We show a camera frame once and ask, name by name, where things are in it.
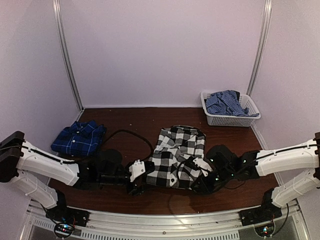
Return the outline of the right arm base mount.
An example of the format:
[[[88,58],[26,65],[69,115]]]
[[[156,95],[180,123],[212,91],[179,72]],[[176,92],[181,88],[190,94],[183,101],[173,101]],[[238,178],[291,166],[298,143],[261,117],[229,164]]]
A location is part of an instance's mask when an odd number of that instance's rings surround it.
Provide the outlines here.
[[[272,219],[280,218],[282,215],[281,209],[270,210],[262,209],[260,207],[241,210],[239,212],[239,217],[243,227],[268,222]]]

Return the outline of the right aluminium frame post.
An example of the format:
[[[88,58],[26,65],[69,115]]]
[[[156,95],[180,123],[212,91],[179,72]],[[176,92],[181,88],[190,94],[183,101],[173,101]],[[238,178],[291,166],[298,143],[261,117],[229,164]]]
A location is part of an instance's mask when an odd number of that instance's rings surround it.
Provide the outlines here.
[[[255,84],[258,79],[258,74],[259,74],[261,63],[262,63],[263,53],[264,53],[264,50],[266,47],[270,24],[271,24],[272,5],[273,5],[272,0],[265,0],[264,1],[260,35],[259,35],[259,40],[258,40],[258,45],[257,45],[254,63],[253,63],[252,72],[251,72],[248,88],[246,91],[246,94],[249,96],[252,96]]]

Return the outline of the white plastic laundry basket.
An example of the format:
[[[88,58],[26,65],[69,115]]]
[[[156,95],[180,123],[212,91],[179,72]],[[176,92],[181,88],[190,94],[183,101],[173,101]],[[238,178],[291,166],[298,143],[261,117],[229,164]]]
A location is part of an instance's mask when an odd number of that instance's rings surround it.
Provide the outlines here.
[[[242,93],[239,94],[238,101],[243,109],[248,108],[249,116],[209,114],[206,108],[206,100],[211,94],[212,93],[208,91],[202,91],[200,93],[202,109],[209,126],[250,127],[256,120],[261,118],[261,113],[251,97]]]

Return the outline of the circuit board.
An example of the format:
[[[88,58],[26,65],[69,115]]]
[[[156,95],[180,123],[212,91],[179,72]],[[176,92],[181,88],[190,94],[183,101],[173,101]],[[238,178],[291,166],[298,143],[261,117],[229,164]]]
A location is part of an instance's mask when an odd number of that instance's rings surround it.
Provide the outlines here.
[[[58,238],[68,238],[74,231],[75,228],[72,225],[63,222],[57,223],[53,228],[53,232]]]
[[[254,228],[255,233],[261,238],[268,238],[273,235],[275,227],[273,225],[259,225]]]

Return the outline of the blue plaid shirt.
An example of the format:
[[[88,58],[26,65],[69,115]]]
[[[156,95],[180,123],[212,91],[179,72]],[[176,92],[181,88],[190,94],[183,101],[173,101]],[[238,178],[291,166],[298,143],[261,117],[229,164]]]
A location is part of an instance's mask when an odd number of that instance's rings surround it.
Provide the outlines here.
[[[65,127],[51,144],[51,150],[59,154],[75,157],[88,157],[100,147],[107,128],[94,120],[75,121]]]

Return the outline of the aluminium front rail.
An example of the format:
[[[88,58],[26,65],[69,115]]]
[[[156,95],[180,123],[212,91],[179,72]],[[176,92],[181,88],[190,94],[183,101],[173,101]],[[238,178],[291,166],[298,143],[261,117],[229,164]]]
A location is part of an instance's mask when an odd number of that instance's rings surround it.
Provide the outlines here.
[[[178,215],[122,214],[87,210],[87,225],[76,226],[66,240],[310,240],[297,200],[282,208],[283,216],[273,222],[242,225],[241,210]],[[59,240],[54,223],[45,217],[40,204],[31,200],[18,240]],[[258,230],[274,224],[276,235],[259,236]]]

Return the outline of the black white checked shirt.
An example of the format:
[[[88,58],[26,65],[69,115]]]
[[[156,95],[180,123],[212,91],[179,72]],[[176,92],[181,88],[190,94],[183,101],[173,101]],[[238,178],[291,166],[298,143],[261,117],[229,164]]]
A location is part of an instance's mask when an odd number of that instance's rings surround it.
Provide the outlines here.
[[[145,177],[148,185],[190,190],[197,178],[191,176],[187,161],[204,157],[206,135],[198,128],[175,125],[162,128],[149,161],[155,170]]]

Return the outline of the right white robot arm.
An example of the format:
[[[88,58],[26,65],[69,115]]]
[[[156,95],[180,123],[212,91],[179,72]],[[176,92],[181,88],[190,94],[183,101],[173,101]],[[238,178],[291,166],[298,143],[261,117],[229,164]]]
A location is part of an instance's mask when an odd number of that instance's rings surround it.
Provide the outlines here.
[[[254,209],[259,220],[266,221],[288,202],[320,187],[320,134],[305,143],[274,150],[248,151],[237,156],[225,145],[212,147],[194,165],[203,176],[197,183],[204,193],[219,191],[230,180],[248,181],[277,172],[304,169],[289,182],[266,191],[261,206]]]

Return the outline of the light blue checked shirt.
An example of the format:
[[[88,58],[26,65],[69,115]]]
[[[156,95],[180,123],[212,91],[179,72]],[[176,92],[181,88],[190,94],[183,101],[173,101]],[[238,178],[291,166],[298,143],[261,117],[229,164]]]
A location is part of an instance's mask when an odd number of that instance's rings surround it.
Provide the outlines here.
[[[249,108],[242,108],[240,93],[235,90],[215,92],[205,100],[205,107],[211,115],[258,117],[259,113],[249,114]]]

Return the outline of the left circuit board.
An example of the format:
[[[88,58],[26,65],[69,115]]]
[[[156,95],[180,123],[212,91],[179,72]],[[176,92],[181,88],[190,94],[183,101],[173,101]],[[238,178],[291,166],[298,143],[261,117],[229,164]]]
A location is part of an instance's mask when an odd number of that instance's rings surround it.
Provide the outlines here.
[[[58,238],[68,238],[74,231],[75,228],[72,225],[63,222],[57,223],[53,228],[53,232]]]

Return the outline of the right circuit board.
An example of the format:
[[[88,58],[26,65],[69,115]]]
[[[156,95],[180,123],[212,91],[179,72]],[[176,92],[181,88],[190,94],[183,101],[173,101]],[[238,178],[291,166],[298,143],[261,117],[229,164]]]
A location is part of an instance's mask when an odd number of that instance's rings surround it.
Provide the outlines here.
[[[273,235],[275,227],[273,225],[259,225],[254,228],[255,233],[261,238],[268,238]]]

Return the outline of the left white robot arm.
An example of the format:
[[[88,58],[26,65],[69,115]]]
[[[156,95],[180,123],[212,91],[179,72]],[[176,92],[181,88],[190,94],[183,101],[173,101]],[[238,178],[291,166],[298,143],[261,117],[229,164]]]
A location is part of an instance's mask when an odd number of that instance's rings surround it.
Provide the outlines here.
[[[24,136],[23,132],[16,131],[1,141],[0,181],[15,185],[47,211],[52,211],[61,222],[72,218],[65,195],[45,185],[34,174],[83,190],[105,185],[126,186],[128,194],[138,195],[142,192],[142,179],[155,169],[153,162],[139,159],[123,166],[121,154],[114,149],[84,160],[61,158],[35,147]]]

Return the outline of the left aluminium frame post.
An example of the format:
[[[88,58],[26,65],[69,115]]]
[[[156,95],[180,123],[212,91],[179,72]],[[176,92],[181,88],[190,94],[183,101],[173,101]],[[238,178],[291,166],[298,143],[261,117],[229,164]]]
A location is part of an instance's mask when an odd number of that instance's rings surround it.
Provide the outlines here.
[[[77,109],[82,112],[84,110],[84,106],[81,101],[80,93],[76,84],[71,59],[68,51],[67,39],[65,35],[64,25],[63,25],[63,17],[61,12],[61,1],[60,0],[53,0],[53,13],[57,27],[58,39],[60,43],[62,59],[65,65],[66,74],[68,77],[68,81],[71,87],[71,91],[77,106]]]

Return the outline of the aluminium frame post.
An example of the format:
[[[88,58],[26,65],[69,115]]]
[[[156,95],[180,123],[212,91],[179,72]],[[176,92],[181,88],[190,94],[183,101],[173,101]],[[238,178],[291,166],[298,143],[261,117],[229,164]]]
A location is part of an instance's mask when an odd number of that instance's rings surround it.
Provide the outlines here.
[[[263,53],[264,53],[264,50],[266,47],[270,24],[271,24],[272,5],[273,5],[272,0],[265,0],[264,1],[260,35],[259,35],[259,40],[258,40],[258,45],[257,45],[254,63],[253,63],[252,72],[251,72],[248,88],[246,91],[246,94],[249,96],[252,96],[255,84],[258,79],[258,74],[259,74],[261,63],[262,63]]]
[[[68,51],[67,39],[65,35],[64,25],[63,25],[63,17],[61,12],[61,1],[60,0],[53,0],[53,13],[57,27],[58,39],[60,43],[62,59],[65,65],[66,74],[68,77],[68,81],[71,87],[71,91],[77,106],[77,109],[82,112],[84,110],[84,106],[81,101],[80,93],[76,84],[71,59]]]

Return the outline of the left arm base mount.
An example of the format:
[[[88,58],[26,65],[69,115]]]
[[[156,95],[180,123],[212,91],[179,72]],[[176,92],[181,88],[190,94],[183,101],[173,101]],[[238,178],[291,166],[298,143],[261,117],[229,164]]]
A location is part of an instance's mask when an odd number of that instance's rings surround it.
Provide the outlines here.
[[[45,211],[45,216],[54,223],[64,223],[75,225],[79,227],[86,227],[89,220],[90,213],[86,210],[80,210],[76,208],[67,209],[48,209]]]

